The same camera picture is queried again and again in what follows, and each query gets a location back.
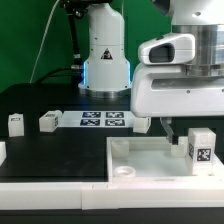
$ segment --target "black tabletop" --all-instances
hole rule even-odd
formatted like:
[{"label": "black tabletop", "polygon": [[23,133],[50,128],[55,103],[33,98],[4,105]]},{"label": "black tabletop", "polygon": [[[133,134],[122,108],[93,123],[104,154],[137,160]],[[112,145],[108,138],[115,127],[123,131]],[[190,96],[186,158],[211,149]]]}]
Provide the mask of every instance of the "black tabletop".
[{"label": "black tabletop", "polygon": [[[39,118],[49,110],[128,111],[130,98],[115,100],[78,94],[70,85],[21,84],[0,94],[0,141],[7,159],[0,167],[0,182],[107,181],[106,138],[142,136],[131,128],[59,128],[52,134],[39,132]],[[24,115],[25,136],[8,137],[8,116]],[[210,127],[217,134],[216,153],[223,157],[223,117],[177,118],[173,128],[187,135],[189,127]],[[147,133],[165,136],[159,119]],[[148,208],[117,210],[0,211],[0,223],[133,223],[223,224],[223,208]]]}]

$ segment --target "triangle warning sticker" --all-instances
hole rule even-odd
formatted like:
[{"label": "triangle warning sticker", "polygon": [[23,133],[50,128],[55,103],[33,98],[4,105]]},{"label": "triangle warning sticker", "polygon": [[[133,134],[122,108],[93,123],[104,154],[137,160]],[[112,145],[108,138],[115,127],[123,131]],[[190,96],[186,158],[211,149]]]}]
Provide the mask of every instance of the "triangle warning sticker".
[{"label": "triangle warning sticker", "polygon": [[109,49],[107,48],[105,50],[105,52],[103,53],[103,56],[101,57],[101,59],[105,59],[105,60],[113,60],[112,55],[109,51]]}]

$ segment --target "green backdrop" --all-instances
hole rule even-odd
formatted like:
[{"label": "green backdrop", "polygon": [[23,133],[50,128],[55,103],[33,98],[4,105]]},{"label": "green backdrop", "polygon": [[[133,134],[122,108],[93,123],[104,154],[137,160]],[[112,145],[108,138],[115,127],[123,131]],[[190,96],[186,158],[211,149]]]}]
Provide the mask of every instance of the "green backdrop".
[{"label": "green backdrop", "polygon": [[[40,47],[48,16],[56,0],[0,1],[0,92],[16,83],[27,83]],[[139,45],[170,31],[170,20],[149,0],[124,0],[126,58],[132,72],[138,64]],[[122,0],[114,0],[121,11]],[[89,54],[88,16],[76,21],[83,58]],[[35,79],[72,63],[71,38],[64,9],[57,8],[42,52]]]}]

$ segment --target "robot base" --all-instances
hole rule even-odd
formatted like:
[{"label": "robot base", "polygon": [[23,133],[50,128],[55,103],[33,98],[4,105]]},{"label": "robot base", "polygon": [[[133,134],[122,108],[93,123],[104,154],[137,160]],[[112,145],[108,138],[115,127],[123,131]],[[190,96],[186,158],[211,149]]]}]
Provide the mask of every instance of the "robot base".
[{"label": "robot base", "polygon": [[80,94],[96,97],[96,98],[107,98],[113,99],[122,96],[129,96],[131,94],[130,88],[120,90],[120,91],[94,91],[86,88],[82,88],[82,85],[79,85]]}]

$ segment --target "white platform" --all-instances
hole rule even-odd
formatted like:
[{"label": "white platform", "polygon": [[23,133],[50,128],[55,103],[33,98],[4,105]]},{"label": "white platform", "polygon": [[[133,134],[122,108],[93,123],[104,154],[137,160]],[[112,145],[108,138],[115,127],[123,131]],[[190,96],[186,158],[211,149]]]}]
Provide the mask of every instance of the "white platform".
[{"label": "white platform", "polygon": [[[215,156],[213,176],[188,176],[185,158],[174,158],[165,138],[126,138],[127,158],[112,158],[107,139],[109,181],[105,183],[0,184],[0,209],[119,209],[224,207],[224,167]],[[131,166],[134,177],[114,177]]]}]

